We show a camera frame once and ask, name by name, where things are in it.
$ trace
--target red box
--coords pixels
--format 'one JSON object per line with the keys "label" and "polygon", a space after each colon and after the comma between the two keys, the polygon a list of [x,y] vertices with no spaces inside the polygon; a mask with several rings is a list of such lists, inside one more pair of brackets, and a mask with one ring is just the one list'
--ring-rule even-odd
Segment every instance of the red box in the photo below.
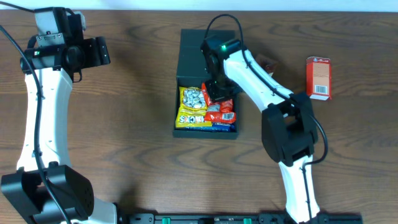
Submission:
{"label": "red box", "polygon": [[307,95],[311,99],[331,99],[331,63],[328,58],[307,58]]}

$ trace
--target white wall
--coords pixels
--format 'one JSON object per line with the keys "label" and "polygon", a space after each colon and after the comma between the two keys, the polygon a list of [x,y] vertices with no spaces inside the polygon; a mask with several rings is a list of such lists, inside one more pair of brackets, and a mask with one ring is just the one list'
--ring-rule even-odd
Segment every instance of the white wall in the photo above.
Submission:
{"label": "white wall", "polygon": [[5,0],[30,9],[207,10],[207,11],[364,11],[398,12],[398,0]]}

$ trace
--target black box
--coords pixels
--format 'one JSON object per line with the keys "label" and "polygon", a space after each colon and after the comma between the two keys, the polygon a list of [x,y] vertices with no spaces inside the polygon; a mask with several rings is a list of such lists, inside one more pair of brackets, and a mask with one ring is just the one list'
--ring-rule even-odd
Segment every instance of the black box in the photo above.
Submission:
{"label": "black box", "polygon": [[[211,30],[208,36],[217,35],[221,40],[229,41],[235,38],[233,30]],[[200,138],[200,139],[236,139],[238,137],[238,98],[233,99],[234,112],[236,113],[235,130],[231,132],[206,132],[181,130],[175,128],[175,119],[177,118],[178,108],[180,107],[179,87],[198,87],[209,79],[211,75],[206,72],[206,62],[200,51],[200,45],[203,42],[205,30],[182,29],[180,41],[180,55],[177,67],[177,91],[175,94],[175,116],[173,137],[175,138]]]}

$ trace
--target yellow package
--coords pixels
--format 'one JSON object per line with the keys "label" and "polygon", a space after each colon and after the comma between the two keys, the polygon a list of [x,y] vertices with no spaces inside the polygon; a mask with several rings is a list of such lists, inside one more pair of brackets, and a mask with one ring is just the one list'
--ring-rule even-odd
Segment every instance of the yellow package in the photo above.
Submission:
{"label": "yellow package", "polygon": [[211,127],[211,121],[205,121],[206,110],[207,105],[199,88],[180,87],[180,108],[175,127]]}

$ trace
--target barcode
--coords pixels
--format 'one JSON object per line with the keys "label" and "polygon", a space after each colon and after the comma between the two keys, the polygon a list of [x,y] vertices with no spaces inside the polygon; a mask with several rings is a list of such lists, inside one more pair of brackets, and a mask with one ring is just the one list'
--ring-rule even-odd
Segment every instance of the barcode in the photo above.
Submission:
{"label": "barcode", "polygon": [[327,86],[315,85],[315,93],[328,94],[328,87]]}
{"label": "barcode", "polygon": [[223,114],[223,119],[233,119],[233,118],[234,118],[234,113]]}

